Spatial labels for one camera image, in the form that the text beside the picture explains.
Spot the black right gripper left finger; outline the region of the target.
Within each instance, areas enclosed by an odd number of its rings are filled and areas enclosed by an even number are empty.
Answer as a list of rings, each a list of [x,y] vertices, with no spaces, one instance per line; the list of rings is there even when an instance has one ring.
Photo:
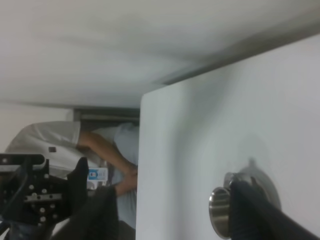
[[[72,216],[52,237],[53,240],[117,240],[119,218],[114,186],[100,186],[88,196],[88,160],[80,158],[67,175]]]

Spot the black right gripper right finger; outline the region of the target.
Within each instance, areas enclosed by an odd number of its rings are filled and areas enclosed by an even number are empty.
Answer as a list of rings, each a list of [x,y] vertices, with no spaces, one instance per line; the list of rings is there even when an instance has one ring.
[[[318,240],[245,181],[230,182],[228,231],[232,240]]]

